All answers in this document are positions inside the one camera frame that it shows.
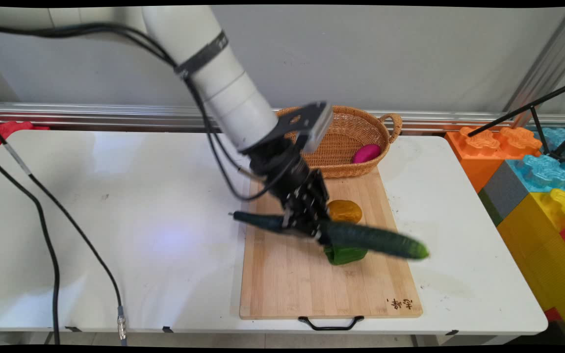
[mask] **cutting board handle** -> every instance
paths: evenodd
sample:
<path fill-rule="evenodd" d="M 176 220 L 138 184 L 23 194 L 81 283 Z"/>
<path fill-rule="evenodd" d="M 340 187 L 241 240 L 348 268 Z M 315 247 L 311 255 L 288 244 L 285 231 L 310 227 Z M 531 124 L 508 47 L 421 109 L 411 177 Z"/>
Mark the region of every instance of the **cutting board handle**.
<path fill-rule="evenodd" d="M 309 321 L 309 318 L 306 316 L 301 316 L 298 318 L 298 321 L 300 322 L 304 322 L 305 324 L 307 324 L 308 326 L 310 326 L 313 330 L 316 331 L 348 331 L 351 328 L 353 328 L 355 326 L 355 324 L 359 321 L 363 321 L 363 319 L 365 319 L 365 317 L 363 316 L 355 316 L 354 319 L 352 319 L 352 323 L 349 324 L 348 326 L 324 326 L 324 327 L 317 327 L 314 324 L 312 324 L 312 322 Z"/>

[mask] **floor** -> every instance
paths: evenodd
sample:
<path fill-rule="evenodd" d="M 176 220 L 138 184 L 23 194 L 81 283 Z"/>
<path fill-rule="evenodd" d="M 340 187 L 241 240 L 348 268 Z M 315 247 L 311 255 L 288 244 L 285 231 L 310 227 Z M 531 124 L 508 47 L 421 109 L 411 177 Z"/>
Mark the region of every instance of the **floor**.
<path fill-rule="evenodd" d="M 0 332 L 0 342 L 23 344 L 29 333 Z M 119 346 L 116 333 L 61 332 L 60 344 Z M 129 346 L 199 348 L 370 348 L 413 347 L 410 335 L 282 333 L 129 333 Z"/>

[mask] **wicker basket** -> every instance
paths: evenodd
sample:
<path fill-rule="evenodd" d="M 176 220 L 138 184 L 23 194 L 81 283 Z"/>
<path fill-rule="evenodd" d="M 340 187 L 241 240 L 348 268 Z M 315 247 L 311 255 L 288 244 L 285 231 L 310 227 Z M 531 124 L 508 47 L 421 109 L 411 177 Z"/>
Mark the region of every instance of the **wicker basket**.
<path fill-rule="evenodd" d="M 278 110 L 282 116 L 299 107 Z M 394 121 L 394 131 L 389 131 L 383 124 L 386 118 Z M 312 169 L 320 168 L 325 178 L 356 177 L 369 173 L 383 159 L 402 129 L 402 119 L 398 114 L 385 114 L 376 118 L 360 109 L 333 106 L 333 122 L 322 139 L 320 146 L 313 153 L 303 153 L 303 157 Z M 286 136 L 296 141 L 295 132 Z M 371 161 L 352 164 L 352 157 L 363 146 L 375 143 L 381 147 L 381 154 Z"/>

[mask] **cable connector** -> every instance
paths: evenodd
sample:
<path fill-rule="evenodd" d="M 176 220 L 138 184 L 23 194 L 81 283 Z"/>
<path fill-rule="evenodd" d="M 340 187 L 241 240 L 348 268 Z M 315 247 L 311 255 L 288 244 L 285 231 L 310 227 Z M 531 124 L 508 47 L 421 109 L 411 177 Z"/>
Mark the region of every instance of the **cable connector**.
<path fill-rule="evenodd" d="M 119 339 L 121 340 L 121 346 L 127 346 L 128 330 L 126 328 L 126 316 L 124 315 L 123 306 L 117 307 L 117 331 L 119 332 Z"/>

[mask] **white table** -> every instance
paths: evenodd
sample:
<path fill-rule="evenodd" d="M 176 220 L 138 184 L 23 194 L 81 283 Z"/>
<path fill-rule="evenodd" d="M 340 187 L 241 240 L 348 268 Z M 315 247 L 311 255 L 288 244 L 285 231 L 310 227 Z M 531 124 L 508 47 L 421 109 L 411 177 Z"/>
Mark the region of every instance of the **white table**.
<path fill-rule="evenodd" d="M 228 212 L 245 205 L 227 190 L 204 134 L 22 130 L 9 141 L 111 268 L 129 331 L 313 332 L 296 320 L 238 316 L 244 233 Z M 115 331 L 114 291 L 86 244 L 3 148 L 0 164 L 45 209 L 60 263 L 61 330 Z M 350 333 L 458 330 L 503 343 L 547 327 L 444 139 L 401 136 L 379 170 L 397 227 L 431 251 L 410 263 L 424 313 L 366 319 Z M 52 284 L 36 209 L 0 175 L 0 330 L 50 330 Z"/>

